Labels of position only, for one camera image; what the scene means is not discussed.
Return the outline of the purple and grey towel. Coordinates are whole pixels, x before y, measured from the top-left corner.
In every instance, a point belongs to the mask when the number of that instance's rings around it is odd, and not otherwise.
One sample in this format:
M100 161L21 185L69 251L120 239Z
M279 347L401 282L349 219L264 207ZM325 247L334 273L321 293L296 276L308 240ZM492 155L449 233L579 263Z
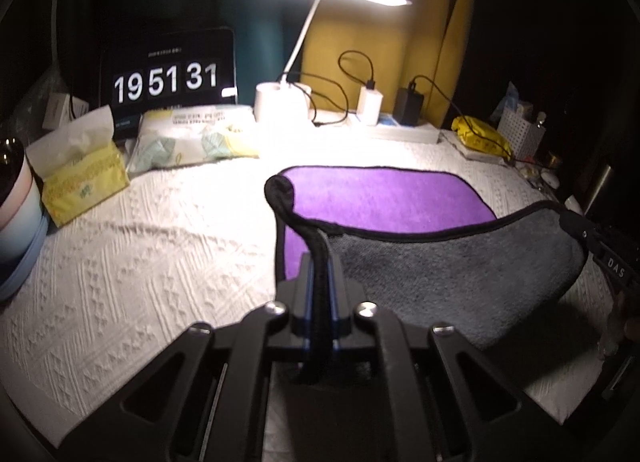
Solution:
M498 216L461 177L390 166L293 166L270 177L276 278L326 246L366 297L414 326L453 324L476 347L522 330L577 280L588 256L538 201Z

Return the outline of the steel thermos bottle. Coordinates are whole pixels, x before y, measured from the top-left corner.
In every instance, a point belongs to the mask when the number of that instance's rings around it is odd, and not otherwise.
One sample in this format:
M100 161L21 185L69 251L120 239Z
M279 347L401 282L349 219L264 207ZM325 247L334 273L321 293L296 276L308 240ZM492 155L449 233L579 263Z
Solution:
M594 202L597 201L597 198L603 188L608 184L608 180L610 179L612 174L612 167L608 164L603 167L602 172L599 174L596 183L593 188L589 191L589 196L587 198L587 204L584 209L584 214L587 215L593 207Z

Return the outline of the white perforated organizer basket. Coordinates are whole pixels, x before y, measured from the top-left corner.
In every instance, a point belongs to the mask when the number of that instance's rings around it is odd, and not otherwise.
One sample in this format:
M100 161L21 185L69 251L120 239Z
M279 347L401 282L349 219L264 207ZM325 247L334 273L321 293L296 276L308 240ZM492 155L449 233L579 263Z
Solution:
M528 122L515 111L504 107L498 132L510 144L514 158L525 161L535 156L546 129L541 123Z

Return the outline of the yellow snack bag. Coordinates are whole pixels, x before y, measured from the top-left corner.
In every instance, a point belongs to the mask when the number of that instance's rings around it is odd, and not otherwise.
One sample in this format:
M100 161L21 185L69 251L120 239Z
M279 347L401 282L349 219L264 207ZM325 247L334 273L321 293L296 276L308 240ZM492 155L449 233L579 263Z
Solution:
M459 115L452 121L451 130L466 148L505 159L514 157L509 141L477 118Z

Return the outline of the white textured tablecloth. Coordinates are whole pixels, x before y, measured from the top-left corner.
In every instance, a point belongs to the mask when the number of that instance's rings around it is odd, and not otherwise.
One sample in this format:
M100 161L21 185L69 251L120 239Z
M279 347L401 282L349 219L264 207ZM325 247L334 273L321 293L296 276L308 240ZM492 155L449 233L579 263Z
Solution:
M2 305L3 460L50 458L190 323L223 326L272 297L276 224L262 187L292 165L447 172L500 217L540 200L514 170L469 161L450 138L376 127L331 126L258 159L151 170L49 234Z

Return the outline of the black power adapter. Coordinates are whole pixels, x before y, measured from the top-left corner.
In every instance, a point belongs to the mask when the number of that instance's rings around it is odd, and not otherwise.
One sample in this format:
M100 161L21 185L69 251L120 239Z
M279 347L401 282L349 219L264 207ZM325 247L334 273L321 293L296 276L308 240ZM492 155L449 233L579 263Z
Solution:
M414 88L398 89L394 110L394 120L402 126L417 126L424 103L424 95Z

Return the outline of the white USB charger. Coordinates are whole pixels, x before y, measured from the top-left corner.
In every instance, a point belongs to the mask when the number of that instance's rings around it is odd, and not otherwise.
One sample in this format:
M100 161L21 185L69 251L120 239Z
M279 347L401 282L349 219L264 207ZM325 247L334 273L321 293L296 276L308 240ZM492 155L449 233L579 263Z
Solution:
M367 126L375 126L378 124L383 102L383 94L375 88L362 86L358 98L356 109L357 120Z

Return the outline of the pastel cup with metal lid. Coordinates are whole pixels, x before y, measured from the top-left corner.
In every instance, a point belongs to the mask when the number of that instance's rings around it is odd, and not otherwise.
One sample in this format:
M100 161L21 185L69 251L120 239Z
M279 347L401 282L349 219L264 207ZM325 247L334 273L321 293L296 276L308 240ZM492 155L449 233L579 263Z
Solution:
M49 217L37 179L17 138L1 141L1 303L10 300L35 267Z

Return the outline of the white power strip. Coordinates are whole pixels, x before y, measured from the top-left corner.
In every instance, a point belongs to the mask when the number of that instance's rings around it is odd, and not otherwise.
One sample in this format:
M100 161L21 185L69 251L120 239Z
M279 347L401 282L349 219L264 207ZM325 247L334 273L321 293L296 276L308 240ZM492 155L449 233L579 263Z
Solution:
M430 123L421 126L403 126L393 119L390 114L382 113L375 126L361 123L356 115L349 113L345 121L340 122L343 113L320 110L316 118L321 123L319 130L325 133L336 133L340 136L355 138L378 138L413 144L437 144L440 130Z

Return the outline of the yellow tissue pack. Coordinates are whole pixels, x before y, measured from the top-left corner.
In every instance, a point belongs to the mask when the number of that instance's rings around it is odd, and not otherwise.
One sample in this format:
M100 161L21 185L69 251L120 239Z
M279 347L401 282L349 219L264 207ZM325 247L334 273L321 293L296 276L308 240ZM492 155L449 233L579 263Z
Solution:
M26 148L28 162L42 180L41 201L58 228L129 187L113 137L112 111L104 106Z

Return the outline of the yellow curtain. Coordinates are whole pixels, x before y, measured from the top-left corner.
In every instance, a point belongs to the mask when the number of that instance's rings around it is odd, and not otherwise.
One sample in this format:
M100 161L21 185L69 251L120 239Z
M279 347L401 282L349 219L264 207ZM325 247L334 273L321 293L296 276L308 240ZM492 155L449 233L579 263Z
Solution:
M420 118L442 126L456 91L468 44L474 0L411 0L384 7L360 0L322 0L303 47L302 69L320 88L328 78L349 100L360 87L349 74L374 75L383 108L417 76L425 100Z

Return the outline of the white desk lamp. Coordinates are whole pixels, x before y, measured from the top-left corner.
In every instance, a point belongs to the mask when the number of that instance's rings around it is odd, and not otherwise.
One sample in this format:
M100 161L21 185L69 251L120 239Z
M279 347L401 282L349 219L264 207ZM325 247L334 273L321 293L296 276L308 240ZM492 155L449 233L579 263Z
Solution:
M361 1L385 7L403 7L411 4L411 0ZM308 92L304 88L299 88L296 83L290 85L288 82L288 74L292 72L295 61L305 43L311 23L314 21L314 15L321 2L322 0L314 0L312 2L307 17L298 33L292 52L288 56L288 61L285 63L283 71L279 73L277 81L259 83L256 86L254 118L257 123L269 124L273 121L278 122L281 116L283 116L285 120L288 118L296 120L299 115L303 118L308 116L308 108L311 105L311 100L307 97Z

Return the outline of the small white box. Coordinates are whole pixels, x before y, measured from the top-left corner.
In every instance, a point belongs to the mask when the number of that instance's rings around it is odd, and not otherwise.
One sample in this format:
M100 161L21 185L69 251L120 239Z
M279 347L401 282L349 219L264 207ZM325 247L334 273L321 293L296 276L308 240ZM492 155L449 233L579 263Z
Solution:
M44 112L42 128L44 130L57 130L61 126L76 120L89 111L87 101L81 100L71 94L54 92L49 96L49 100Z

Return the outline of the black tablet clock display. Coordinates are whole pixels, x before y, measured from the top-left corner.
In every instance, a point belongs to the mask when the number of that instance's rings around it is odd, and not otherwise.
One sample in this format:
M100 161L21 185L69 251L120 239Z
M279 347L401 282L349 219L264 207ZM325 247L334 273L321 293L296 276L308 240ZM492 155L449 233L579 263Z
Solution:
M148 111L237 102L235 38L226 26L130 38L102 59L99 105L111 109L116 141L137 136Z

